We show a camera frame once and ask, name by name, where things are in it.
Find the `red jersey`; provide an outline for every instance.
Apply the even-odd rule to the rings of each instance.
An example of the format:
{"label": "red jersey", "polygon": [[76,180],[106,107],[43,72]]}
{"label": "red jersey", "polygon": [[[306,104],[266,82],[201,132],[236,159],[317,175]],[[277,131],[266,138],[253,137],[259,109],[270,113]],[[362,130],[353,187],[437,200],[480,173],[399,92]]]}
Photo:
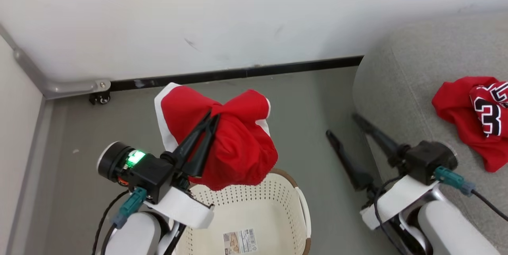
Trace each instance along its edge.
{"label": "red jersey", "polygon": [[508,82],[493,77],[445,82],[432,105],[439,117],[455,124],[460,139],[483,157],[488,172],[508,162]]}
{"label": "red jersey", "polygon": [[214,143],[202,178],[189,180],[221,190],[231,184],[257,185],[278,159],[266,119],[270,102],[254,90],[225,104],[186,86],[170,83],[155,99],[157,121],[164,147],[173,151],[211,110],[221,114]]}

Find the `sticker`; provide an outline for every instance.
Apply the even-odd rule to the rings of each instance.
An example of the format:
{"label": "sticker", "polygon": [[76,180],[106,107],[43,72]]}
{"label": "sticker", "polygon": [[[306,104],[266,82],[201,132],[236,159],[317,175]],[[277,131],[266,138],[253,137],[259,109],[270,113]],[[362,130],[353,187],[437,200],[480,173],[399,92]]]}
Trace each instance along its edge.
{"label": "sticker", "polygon": [[243,254],[258,251],[254,229],[224,233],[224,254]]}

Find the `caster wheel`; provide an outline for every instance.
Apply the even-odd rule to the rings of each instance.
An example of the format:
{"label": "caster wheel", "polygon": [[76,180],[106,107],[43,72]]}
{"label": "caster wheel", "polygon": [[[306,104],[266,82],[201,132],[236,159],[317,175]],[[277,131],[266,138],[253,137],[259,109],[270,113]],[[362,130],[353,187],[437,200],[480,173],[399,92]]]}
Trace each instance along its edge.
{"label": "caster wheel", "polygon": [[109,102],[109,100],[111,100],[111,96],[108,96],[107,98],[102,98],[102,97],[101,97],[101,98],[99,98],[98,102],[99,102],[100,104],[106,104],[106,103],[108,103],[108,102]]}
{"label": "caster wheel", "polygon": [[89,101],[92,105],[96,103],[106,104],[111,100],[111,95],[109,95],[109,91],[96,92],[95,94],[90,94]]}

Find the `laundry basket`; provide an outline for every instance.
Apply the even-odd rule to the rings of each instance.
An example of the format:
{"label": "laundry basket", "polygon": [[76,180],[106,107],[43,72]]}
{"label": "laundry basket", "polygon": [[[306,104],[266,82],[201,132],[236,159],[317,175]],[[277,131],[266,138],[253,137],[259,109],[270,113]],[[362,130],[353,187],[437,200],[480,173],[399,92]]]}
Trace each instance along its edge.
{"label": "laundry basket", "polygon": [[310,214],[296,182],[278,169],[257,186],[231,185],[214,192],[203,185],[194,198],[214,204],[207,229],[186,228],[177,255],[307,255]]}

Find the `black cable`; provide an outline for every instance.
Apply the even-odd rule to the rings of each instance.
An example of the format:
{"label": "black cable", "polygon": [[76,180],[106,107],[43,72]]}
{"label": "black cable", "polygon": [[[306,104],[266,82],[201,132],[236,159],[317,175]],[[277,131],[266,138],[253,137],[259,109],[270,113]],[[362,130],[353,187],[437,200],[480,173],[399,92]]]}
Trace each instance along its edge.
{"label": "black cable", "polygon": [[497,215],[502,217],[504,220],[508,221],[508,217],[504,213],[502,213],[499,209],[497,209],[497,207],[495,207],[490,201],[488,201],[488,199],[483,197],[483,195],[481,195],[476,190],[471,190],[471,193],[473,195],[477,196],[479,199],[481,199],[481,201],[483,201],[486,205],[488,205],[491,210],[493,210],[495,213],[497,213]]}
{"label": "black cable", "polygon": [[109,228],[108,232],[106,233],[106,237],[104,237],[102,247],[100,248],[100,255],[105,255],[106,247],[108,246],[109,239],[111,238],[113,231],[115,231],[115,228],[116,228],[116,224],[112,224],[111,227]]}
{"label": "black cable", "polygon": [[182,237],[183,231],[186,227],[187,226],[185,224],[180,224],[178,227],[178,234],[176,234],[173,240],[169,243],[163,255],[171,255],[171,253],[173,253],[176,248],[176,244],[178,244],[178,241],[180,241],[180,237]]}
{"label": "black cable", "polygon": [[381,221],[381,217],[379,216],[379,210],[377,209],[377,201],[379,199],[379,197],[381,196],[381,192],[383,190],[385,190],[386,186],[389,185],[390,183],[394,182],[394,181],[398,181],[400,179],[402,179],[404,177],[404,175],[400,175],[396,178],[393,178],[393,179],[390,179],[388,181],[386,181],[382,186],[381,188],[377,189],[377,192],[376,192],[376,195],[374,197],[374,213],[376,215],[376,218],[377,218],[377,221],[379,221],[379,227],[381,228],[381,230],[384,232],[384,234],[386,235],[386,237],[388,237],[388,240],[392,243],[393,246],[395,246],[395,248],[397,248],[397,250],[399,251],[399,253],[401,255],[406,255],[406,252],[404,250],[402,250],[398,244],[395,243],[395,240],[392,238],[392,236],[388,233],[388,231],[385,229],[385,226],[383,225],[383,222]]}
{"label": "black cable", "polygon": [[106,216],[108,215],[108,212],[109,210],[113,207],[113,205],[123,196],[125,196],[126,194],[129,193],[129,190],[126,190],[125,192],[122,192],[120,195],[118,195],[115,199],[113,199],[113,201],[111,201],[111,203],[109,203],[109,206],[106,208],[106,210],[104,211],[104,214],[102,215],[102,218],[100,219],[99,223],[98,223],[98,228],[97,228],[97,232],[96,232],[96,236],[95,236],[95,240],[94,240],[94,246],[92,247],[92,255],[96,255],[96,250],[97,250],[97,242],[98,242],[98,237],[100,235],[100,230],[102,229],[102,224],[104,224],[104,220],[106,219]]}

